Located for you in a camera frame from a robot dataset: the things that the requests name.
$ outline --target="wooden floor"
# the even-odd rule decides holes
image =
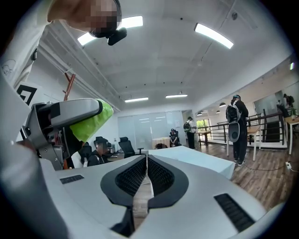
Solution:
[[[202,144],[200,147],[198,144],[195,147],[200,152],[234,160],[232,146],[229,146],[229,156],[226,156],[226,145],[210,143],[208,146]],[[253,148],[248,148],[245,164],[235,167],[231,181],[259,200],[268,211],[288,199],[298,173],[287,170],[285,162],[290,161],[292,169],[298,171],[298,155],[299,138],[293,141],[292,155],[288,155],[288,150],[257,149],[256,160],[252,161]],[[136,229],[147,216],[147,201],[152,197],[150,180],[146,177],[133,202]]]

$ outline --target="headset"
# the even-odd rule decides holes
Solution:
[[[108,18],[108,20],[111,20],[107,22],[106,28],[96,28],[89,32],[90,35],[96,38],[107,38],[108,39],[108,45],[113,46],[120,40],[124,39],[127,36],[127,29],[126,28],[120,28],[117,29],[118,23],[121,22],[122,12],[121,12],[121,4],[118,0],[114,0],[116,4],[116,17],[112,16],[111,18]]]

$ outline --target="black vent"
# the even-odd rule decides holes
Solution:
[[[146,173],[146,159],[139,161],[130,168],[121,172],[115,178],[116,185],[131,195],[136,194]]]
[[[60,181],[62,184],[71,183],[80,179],[83,179],[84,177],[82,175],[74,175],[70,177],[60,178]]]
[[[174,174],[161,164],[148,159],[148,175],[153,185],[154,196],[168,190],[174,182]]]
[[[254,220],[229,194],[220,194],[214,198],[239,232],[254,224]]]

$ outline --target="white backpack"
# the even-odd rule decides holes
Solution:
[[[226,108],[226,118],[228,123],[238,122],[241,118],[241,114],[238,107],[235,105],[237,100],[234,101],[233,105],[228,105]]]

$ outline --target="ceiling light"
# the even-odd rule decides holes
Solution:
[[[220,105],[219,105],[220,108],[225,107],[225,106],[226,106],[226,104],[224,102],[220,103]]]
[[[142,100],[148,100],[148,97],[144,97],[144,98],[138,98],[138,99],[126,99],[125,102],[129,103],[129,102],[135,102],[135,101],[142,101]]]
[[[137,17],[128,17],[122,19],[120,25],[117,29],[120,28],[133,28],[143,26],[143,19],[142,16]],[[96,39],[96,37],[91,36],[88,32],[78,38],[79,43],[84,46],[86,43],[91,42],[92,40]]]
[[[127,17],[127,18],[122,19],[122,21],[117,29],[134,28],[134,27],[140,27],[140,26],[143,26],[142,16]]]
[[[186,97],[187,95],[167,95],[165,98]]]
[[[196,23],[194,31],[212,38],[213,40],[221,43],[222,45],[226,46],[229,49],[231,49],[232,46],[234,45],[229,39],[225,38],[218,32],[215,32],[214,30],[204,25],[201,25],[199,23]]]
[[[84,35],[78,38],[79,43],[84,46],[86,43],[96,39],[96,37],[93,37],[88,32],[86,32]]]

